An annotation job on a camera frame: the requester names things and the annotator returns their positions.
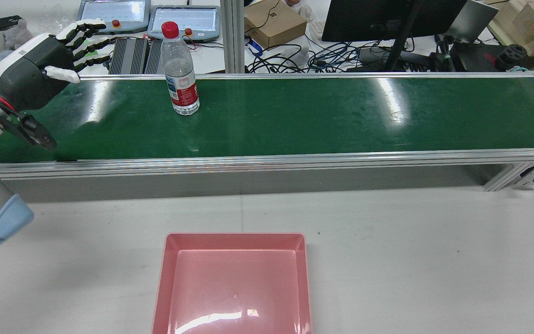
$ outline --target green conveyor belt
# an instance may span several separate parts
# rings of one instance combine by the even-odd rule
[[[534,77],[197,82],[193,116],[163,80],[72,84],[32,112],[57,149],[6,133],[0,162],[534,148]]]

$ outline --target light blue robot joint cap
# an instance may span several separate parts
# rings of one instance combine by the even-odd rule
[[[34,219],[34,212],[18,194],[9,197],[0,210],[0,245]]]

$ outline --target plastic tray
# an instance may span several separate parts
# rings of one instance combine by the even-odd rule
[[[310,334],[305,237],[166,237],[152,334]]]

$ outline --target computer monitor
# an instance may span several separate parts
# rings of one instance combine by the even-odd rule
[[[365,42],[397,38],[413,0],[331,0],[325,42]],[[409,36],[443,34],[467,0],[422,0]]]

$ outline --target robotic arm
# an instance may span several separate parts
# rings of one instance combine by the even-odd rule
[[[31,145],[50,150],[57,146],[43,125],[23,111],[42,108],[70,82],[80,82],[77,72],[110,60],[109,55],[84,57],[110,43],[102,38],[83,45],[104,28],[99,19],[78,21],[57,36],[36,36],[0,62],[0,135],[9,131]],[[33,218],[26,203],[0,180],[0,244]]]

